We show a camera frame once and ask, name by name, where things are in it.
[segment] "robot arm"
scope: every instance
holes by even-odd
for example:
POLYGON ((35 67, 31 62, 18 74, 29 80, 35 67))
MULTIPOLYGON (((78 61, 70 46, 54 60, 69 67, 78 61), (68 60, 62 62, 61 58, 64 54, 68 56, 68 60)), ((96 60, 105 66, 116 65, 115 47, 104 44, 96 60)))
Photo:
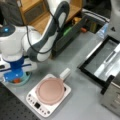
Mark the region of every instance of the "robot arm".
POLYGON ((48 59, 54 42, 60 36, 61 30, 69 14, 70 0, 47 0, 50 8, 50 20, 42 35, 31 26, 4 26, 0 29, 0 77, 11 81, 21 77, 29 65, 48 59))
POLYGON ((34 62, 48 59, 54 41, 60 35, 69 14, 69 0, 47 0, 47 2, 51 16, 43 35, 38 41, 32 42, 34 41, 31 37, 33 31, 29 29, 29 35, 26 34, 22 40, 27 55, 34 62))

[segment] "machine base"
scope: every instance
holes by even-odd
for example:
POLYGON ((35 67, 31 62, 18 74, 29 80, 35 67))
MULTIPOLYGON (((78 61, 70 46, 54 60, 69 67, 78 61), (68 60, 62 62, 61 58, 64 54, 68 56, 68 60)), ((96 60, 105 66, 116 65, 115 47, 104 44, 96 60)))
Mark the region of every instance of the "machine base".
POLYGON ((68 96, 68 94, 71 92, 71 88, 66 85, 64 83, 64 87, 65 87, 65 93, 63 98, 56 104, 54 105, 46 105, 43 104, 42 102, 39 101, 39 99, 37 98, 37 95, 35 93, 37 86, 45 79, 47 78, 56 78, 54 75, 52 74, 48 74, 46 75, 27 95, 26 97, 26 101, 28 102, 28 104, 35 109, 41 116, 43 117, 49 117, 54 111, 55 109, 62 103, 62 101, 68 96))

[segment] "blue part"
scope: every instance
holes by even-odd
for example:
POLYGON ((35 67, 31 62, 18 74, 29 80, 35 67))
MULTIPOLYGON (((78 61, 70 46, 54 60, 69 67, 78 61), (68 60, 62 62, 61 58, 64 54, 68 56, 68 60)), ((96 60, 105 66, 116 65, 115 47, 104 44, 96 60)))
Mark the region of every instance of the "blue part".
POLYGON ((11 66, 11 70, 15 70, 15 69, 20 69, 22 68, 22 65, 24 63, 24 57, 20 58, 17 61, 14 62, 8 62, 11 66))
POLYGON ((8 32, 8 31, 9 31, 9 29, 8 29, 8 28, 5 28, 5 29, 4 29, 4 32, 8 32))
POLYGON ((23 74, 24 73, 23 73, 23 70, 21 68, 15 69, 12 72, 5 73, 4 74, 5 82, 11 82, 16 78, 21 78, 23 76, 23 74))

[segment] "black cable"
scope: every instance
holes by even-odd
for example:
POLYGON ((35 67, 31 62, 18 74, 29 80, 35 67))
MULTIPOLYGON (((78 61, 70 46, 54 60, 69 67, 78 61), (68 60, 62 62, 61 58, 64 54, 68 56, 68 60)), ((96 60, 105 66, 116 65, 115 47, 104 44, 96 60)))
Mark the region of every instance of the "black cable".
MULTIPOLYGON (((60 31, 61 31, 61 28, 60 28, 60 26, 59 26, 58 20, 57 20, 57 19, 54 17, 54 15, 51 13, 51 11, 50 11, 50 9, 49 9, 49 6, 46 4, 46 2, 45 2, 44 0, 43 0, 43 2, 44 2, 44 4, 46 5, 46 8, 47 8, 48 12, 50 13, 50 15, 52 16, 55 24, 57 25, 57 28, 58 28, 57 32, 60 32, 60 31)), ((39 52, 39 51, 37 51, 37 50, 31 45, 31 43, 30 43, 29 29, 28 29, 28 26, 27 26, 27 25, 26 25, 26 29, 27 29, 28 43, 29 43, 30 47, 31 47, 36 53, 45 54, 45 53, 49 52, 49 51, 52 49, 52 47, 51 47, 51 48, 50 48, 48 51, 46 51, 46 52, 39 52)))
POLYGON ((95 14, 95 13, 92 13, 92 12, 88 12, 88 11, 86 11, 86 12, 83 12, 83 13, 88 13, 88 14, 92 14, 92 15, 95 15, 95 16, 97 16, 97 17, 99 17, 99 18, 101 18, 102 20, 104 20, 105 21, 105 23, 109 23, 105 18, 103 18, 103 17, 101 17, 100 15, 97 15, 97 14, 95 14))
POLYGON ((54 20, 54 22, 55 22, 55 24, 56 24, 56 26, 57 26, 57 28, 58 28, 57 32, 60 32, 60 31, 61 31, 61 28, 60 28, 60 25, 59 25, 58 20, 57 20, 57 19, 54 17, 54 15, 51 13, 50 8, 49 8, 49 5, 47 4, 46 0, 43 0, 43 2, 44 2, 44 4, 45 4, 45 6, 46 6, 46 9, 48 10, 48 12, 50 13, 50 15, 52 16, 52 18, 53 18, 53 20, 54 20))

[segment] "shelf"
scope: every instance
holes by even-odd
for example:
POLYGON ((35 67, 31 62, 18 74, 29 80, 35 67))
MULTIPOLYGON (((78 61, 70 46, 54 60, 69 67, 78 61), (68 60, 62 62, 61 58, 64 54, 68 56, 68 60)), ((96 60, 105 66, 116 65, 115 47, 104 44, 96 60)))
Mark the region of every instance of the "shelf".
MULTIPOLYGON (((67 22, 69 22, 76 14, 78 14, 81 11, 81 8, 76 7, 74 5, 70 5, 70 13, 67 18, 67 22)), ((34 21, 31 25, 36 28, 41 34, 44 32, 45 27, 48 23, 48 20, 50 18, 50 14, 47 12, 45 15, 34 21)))
POLYGON ((33 6, 41 2, 41 0, 21 0, 22 7, 21 10, 22 12, 26 12, 27 10, 31 9, 33 6))

